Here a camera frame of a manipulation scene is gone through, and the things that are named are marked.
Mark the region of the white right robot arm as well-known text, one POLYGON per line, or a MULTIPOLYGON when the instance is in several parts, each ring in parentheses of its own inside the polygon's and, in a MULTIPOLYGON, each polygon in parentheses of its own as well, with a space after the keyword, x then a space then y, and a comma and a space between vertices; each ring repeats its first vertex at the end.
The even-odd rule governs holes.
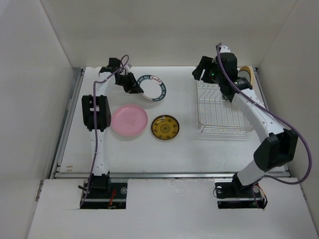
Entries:
POLYGON ((243 196, 273 168, 293 160, 298 141, 296 131, 286 129, 266 111, 251 84, 253 75, 237 69, 233 53, 223 52, 216 58, 202 56, 192 75, 198 81, 217 84, 223 96, 244 114, 259 138, 260 145, 253 160, 233 176, 231 191, 234 195, 243 196))

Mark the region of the yellow patterned small plate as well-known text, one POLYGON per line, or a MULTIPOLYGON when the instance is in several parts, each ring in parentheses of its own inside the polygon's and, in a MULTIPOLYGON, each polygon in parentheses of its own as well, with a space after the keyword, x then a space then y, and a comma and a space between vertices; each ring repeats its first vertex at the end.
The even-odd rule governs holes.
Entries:
POLYGON ((153 136, 160 140, 174 139, 180 130, 179 122, 170 115, 161 115, 156 117, 151 124, 153 136))

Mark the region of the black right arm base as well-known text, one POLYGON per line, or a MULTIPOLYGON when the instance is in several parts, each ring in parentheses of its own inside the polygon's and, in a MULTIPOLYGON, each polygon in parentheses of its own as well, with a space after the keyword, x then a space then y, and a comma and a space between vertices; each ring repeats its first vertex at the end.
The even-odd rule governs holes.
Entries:
POLYGON ((268 198, 259 184, 236 191, 231 182, 215 182, 213 196, 218 209, 265 209, 268 198))

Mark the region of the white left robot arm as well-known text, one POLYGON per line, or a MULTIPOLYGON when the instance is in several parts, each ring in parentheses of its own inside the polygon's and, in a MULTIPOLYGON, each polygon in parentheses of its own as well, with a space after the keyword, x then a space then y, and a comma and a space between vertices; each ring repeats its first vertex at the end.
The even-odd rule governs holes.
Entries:
POLYGON ((115 191, 110 173, 201 171, 208 150, 195 137, 195 88, 177 70, 128 70, 128 56, 110 58, 93 92, 81 99, 93 139, 84 191, 102 198, 115 191))

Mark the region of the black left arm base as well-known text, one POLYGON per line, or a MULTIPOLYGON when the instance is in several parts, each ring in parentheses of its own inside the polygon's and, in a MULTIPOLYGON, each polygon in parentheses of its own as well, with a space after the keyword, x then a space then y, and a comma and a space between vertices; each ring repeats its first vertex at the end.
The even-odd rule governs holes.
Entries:
POLYGON ((78 186, 83 191, 80 201, 80 209, 108 209, 119 210, 126 209, 128 184, 127 182, 111 183, 110 191, 99 191, 91 189, 91 193, 82 203, 86 194, 87 183, 84 187, 78 186))

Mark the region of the white blue rimmed plate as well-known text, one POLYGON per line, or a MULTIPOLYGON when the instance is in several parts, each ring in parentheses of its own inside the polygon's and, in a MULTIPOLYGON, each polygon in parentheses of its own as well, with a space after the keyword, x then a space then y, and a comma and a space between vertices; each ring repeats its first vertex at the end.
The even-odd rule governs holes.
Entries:
POLYGON ((164 82, 153 75, 143 75, 137 80, 138 85, 144 91, 140 95, 151 102, 159 102, 166 97, 167 89, 164 82))

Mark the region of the pink plate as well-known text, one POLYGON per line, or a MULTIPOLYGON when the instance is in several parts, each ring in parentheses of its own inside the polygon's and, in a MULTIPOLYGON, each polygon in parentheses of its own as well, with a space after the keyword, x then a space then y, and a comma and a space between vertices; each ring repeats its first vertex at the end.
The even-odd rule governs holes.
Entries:
POLYGON ((121 106, 112 114, 111 127, 120 136, 138 136, 145 130, 147 124, 147 112, 138 105, 121 106))

